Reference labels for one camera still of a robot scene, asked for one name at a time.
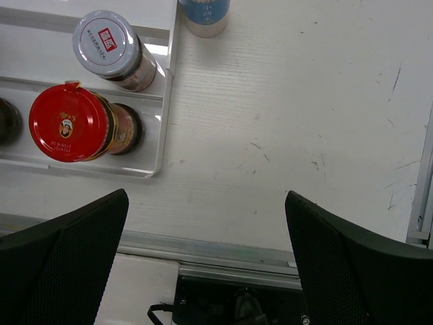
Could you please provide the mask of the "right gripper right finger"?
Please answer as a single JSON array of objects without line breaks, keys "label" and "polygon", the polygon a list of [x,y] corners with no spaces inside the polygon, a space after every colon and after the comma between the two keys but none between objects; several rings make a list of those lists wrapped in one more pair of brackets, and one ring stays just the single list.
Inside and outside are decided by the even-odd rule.
[{"label": "right gripper right finger", "polygon": [[432,251],[288,192],[286,220],[311,324],[431,324]]}]

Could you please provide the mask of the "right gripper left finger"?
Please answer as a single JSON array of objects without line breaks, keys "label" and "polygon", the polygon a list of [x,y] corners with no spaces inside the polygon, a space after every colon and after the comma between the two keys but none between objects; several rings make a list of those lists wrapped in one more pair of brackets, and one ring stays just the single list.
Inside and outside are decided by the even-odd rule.
[{"label": "right gripper left finger", "polygon": [[1,237],[1,323],[93,324],[128,209],[119,189]]}]

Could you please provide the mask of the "red-lid chili sauce jar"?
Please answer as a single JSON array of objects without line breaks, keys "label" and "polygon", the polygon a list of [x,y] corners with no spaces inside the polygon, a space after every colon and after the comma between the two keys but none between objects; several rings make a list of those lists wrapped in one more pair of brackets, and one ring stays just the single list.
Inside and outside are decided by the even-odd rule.
[{"label": "red-lid chili sauce jar", "polygon": [[50,87],[33,102],[28,127],[48,157],[77,163],[133,151],[145,134],[139,114],[76,82]]},{"label": "red-lid chili sauce jar", "polygon": [[11,102],[1,98],[1,145],[16,141],[22,132],[22,117]]}]

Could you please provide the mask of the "short white-lid jar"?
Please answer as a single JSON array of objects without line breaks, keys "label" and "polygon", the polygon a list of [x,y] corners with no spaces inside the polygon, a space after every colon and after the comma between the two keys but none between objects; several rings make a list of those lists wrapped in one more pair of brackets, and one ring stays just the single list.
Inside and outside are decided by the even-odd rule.
[{"label": "short white-lid jar", "polygon": [[97,10],[85,15],[74,29],[72,47],[86,70],[127,91],[144,90],[156,76],[155,58],[117,13]]}]

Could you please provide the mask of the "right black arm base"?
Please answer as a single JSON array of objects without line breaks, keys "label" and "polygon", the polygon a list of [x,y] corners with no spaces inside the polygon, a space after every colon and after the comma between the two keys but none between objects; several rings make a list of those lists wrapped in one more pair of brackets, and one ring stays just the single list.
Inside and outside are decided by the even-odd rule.
[{"label": "right black arm base", "polygon": [[173,324],[312,324],[301,290],[179,276],[173,303],[149,307],[152,324],[158,312]]}]

